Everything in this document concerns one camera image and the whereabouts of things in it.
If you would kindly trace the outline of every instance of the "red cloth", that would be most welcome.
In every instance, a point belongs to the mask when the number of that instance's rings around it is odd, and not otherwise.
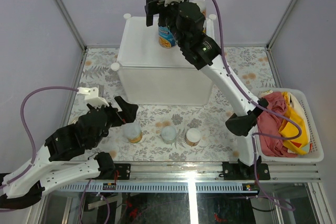
[[[287,105],[281,92],[273,92],[264,96],[268,101],[267,108],[281,115],[284,115],[287,111]],[[278,118],[275,115],[263,112],[258,117],[258,129],[259,132],[271,134],[274,136],[281,136],[279,128],[282,124],[282,118]],[[274,139],[267,136],[259,136],[261,150],[266,156],[270,157],[296,157],[297,154],[288,153],[287,148],[284,147],[282,140]]]

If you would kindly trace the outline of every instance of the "table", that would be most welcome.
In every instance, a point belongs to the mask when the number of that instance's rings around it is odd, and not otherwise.
[[[104,98],[117,106],[113,97],[121,95],[127,100],[118,74],[110,66],[116,62],[118,48],[91,48],[87,51],[79,87],[104,89]],[[225,48],[232,69],[249,88],[275,87],[275,81],[264,47]],[[87,113],[82,95],[77,95],[72,106],[69,123]],[[97,148],[87,150],[73,160],[87,160],[98,152],[109,152],[115,161],[161,162],[222,162],[236,161],[239,156],[235,136],[228,131],[225,121],[232,115],[232,107],[216,86],[205,106],[140,105],[137,121],[141,124],[143,138],[132,144],[120,127],[111,128]],[[174,144],[165,144],[160,132],[172,125],[177,130]],[[185,141],[188,129],[198,128],[202,139],[191,147]]]

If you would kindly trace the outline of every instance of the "plastic basket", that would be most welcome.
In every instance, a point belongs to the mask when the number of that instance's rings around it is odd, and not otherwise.
[[[319,134],[317,132],[317,129],[314,123],[313,116],[309,108],[307,98],[304,95],[304,93],[296,89],[279,89],[279,88],[255,88],[252,90],[252,93],[256,96],[259,96],[261,92],[265,92],[267,90],[272,90],[273,92],[287,91],[287,92],[292,93],[298,99],[307,117],[308,127],[309,127],[309,132],[310,132],[310,143],[312,143],[312,149],[310,153],[306,155],[298,155],[297,157],[294,157],[294,158],[293,157],[269,157],[261,152],[260,140],[258,137],[256,137],[257,148],[258,148],[258,151],[261,157],[265,161],[276,161],[276,162],[286,162],[286,163],[317,163],[317,162],[322,161],[324,158],[324,152],[322,149]]]

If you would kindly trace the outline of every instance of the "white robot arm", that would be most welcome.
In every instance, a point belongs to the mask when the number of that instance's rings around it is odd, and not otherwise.
[[[208,76],[221,90],[233,107],[234,114],[226,122],[227,128],[236,135],[239,160],[246,166],[254,163],[254,149],[251,135],[257,131],[257,117],[268,102],[258,99],[232,71],[224,66],[221,49],[217,43],[203,33],[204,15],[199,7],[189,0],[146,0],[146,25],[153,24],[153,15],[159,14],[159,24],[169,28],[185,59]],[[249,95],[248,100],[233,83]]]
[[[85,150],[96,147],[103,137],[108,136],[109,128],[134,122],[138,106],[115,97],[122,110],[118,111],[99,97],[98,88],[79,88],[78,93],[86,95],[89,112],[46,139],[33,164],[29,160],[13,173],[0,174],[3,189],[0,208],[29,207],[39,202],[42,196],[81,179],[113,178],[115,166],[109,153],[101,152],[95,158],[69,168],[60,167]]]

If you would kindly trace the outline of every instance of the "can label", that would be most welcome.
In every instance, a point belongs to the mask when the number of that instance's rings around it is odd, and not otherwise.
[[[174,36],[167,27],[159,26],[159,44],[164,48],[176,46]]]

